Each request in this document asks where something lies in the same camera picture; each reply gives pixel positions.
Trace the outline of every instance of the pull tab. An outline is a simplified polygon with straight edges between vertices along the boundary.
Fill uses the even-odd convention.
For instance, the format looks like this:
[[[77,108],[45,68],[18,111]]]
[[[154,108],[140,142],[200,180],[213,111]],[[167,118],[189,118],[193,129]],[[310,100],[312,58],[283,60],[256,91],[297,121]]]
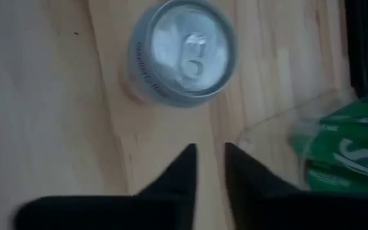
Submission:
[[[201,34],[191,34],[185,39],[181,52],[181,69],[184,78],[196,81],[204,72],[206,38]]]

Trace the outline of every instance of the can rim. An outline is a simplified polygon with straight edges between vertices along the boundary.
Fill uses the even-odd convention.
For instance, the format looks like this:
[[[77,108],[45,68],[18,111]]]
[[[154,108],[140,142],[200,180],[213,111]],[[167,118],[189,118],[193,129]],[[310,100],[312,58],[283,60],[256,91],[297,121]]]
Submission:
[[[208,89],[204,89],[202,91],[197,91],[197,92],[186,92],[186,91],[178,91],[177,89],[174,89],[173,87],[171,87],[170,85],[164,83],[162,80],[160,80],[160,77],[157,74],[154,74],[154,77],[157,78],[158,80],[160,80],[160,83],[163,85],[163,87],[166,87],[168,89],[170,89],[171,91],[181,95],[181,96],[189,96],[192,98],[203,98],[206,96],[211,96],[214,95],[216,93],[218,93],[219,91],[221,91],[226,84],[229,82],[232,74],[234,73],[236,66],[238,64],[238,58],[239,58],[239,51],[238,51],[238,46],[237,46],[237,37],[234,31],[234,27],[232,26],[232,24],[230,23],[230,21],[227,19],[227,17],[221,13],[221,11],[216,7],[213,6],[212,4],[210,4],[209,2],[206,2],[205,0],[172,0],[169,2],[164,3],[161,7],[159,7],[156,12],[151,16],[149,24],[147,25],[146,28],[146,34],[144,37],[144,42],[145,42],[145,55],[146,55],[146,59],[150,61],[150,65],[149,68],[153,73],[156,73],[154,71],[154,65],[153,65],[153,58],[151,57],[151,51],[150,51],[150,47],[151,47],[151,37],[153,35],[153,31],[154,31],[154,27],[155,24],[158,22],[158,20],[161,18],[161,16],[167,12],[168,10],[170,10],[171,8],[177,7],[177,6],[182,6],[182,5],[196,5],[200,8],[202,8],[203,10],[205,10],[206,12],[209,12],[213,15],[214,19],[220,24],[220,26],[222,27],[224,34],[227,38],[227,42],[228,42],[228,47],[229,47],[229,61],[227,64],[227,68],[224,72],[224,74],[222,75],[220,81],[218,83],[216,83],[215,85],[213,85],[212,87],[208,88]]]

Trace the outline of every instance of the aluminum can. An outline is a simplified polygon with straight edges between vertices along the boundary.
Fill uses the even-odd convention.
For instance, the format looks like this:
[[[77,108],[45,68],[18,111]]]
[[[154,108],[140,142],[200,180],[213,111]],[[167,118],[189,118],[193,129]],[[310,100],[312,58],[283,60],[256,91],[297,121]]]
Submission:
[[[224,88],[237,59],[233,26],[220,10],[203,0],[173,0],[138,21],[127,86],[140,101],[195,107]]]

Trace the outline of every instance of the wooden floor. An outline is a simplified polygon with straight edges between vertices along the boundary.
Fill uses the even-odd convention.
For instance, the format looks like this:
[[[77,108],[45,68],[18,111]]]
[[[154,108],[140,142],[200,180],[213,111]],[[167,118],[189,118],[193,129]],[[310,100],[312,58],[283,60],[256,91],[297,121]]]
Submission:
[[[118,85],[134,24],[156,0],[0,0],[0,229],[36,197],[134,194],[190,142],[195,228],[232,229],[222,144],[248,127],[251,153],[298,183],[290,124],[352,98],[342,1],[213,2],[238,32],[240,65],[218,98],[183,110],[136,105]],[[268,132],[279,141],[256,137]]]

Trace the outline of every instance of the green beer can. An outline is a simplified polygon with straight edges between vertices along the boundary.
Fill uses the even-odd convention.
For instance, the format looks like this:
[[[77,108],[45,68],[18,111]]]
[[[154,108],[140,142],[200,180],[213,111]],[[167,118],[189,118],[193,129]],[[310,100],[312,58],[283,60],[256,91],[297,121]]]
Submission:
[[[305,182],[318,192],[368,193],[368,180],[344,168],[306,161]]]
[[[298,156],[368,179],[368,98],[321,119],[297,122],[290,143]]]

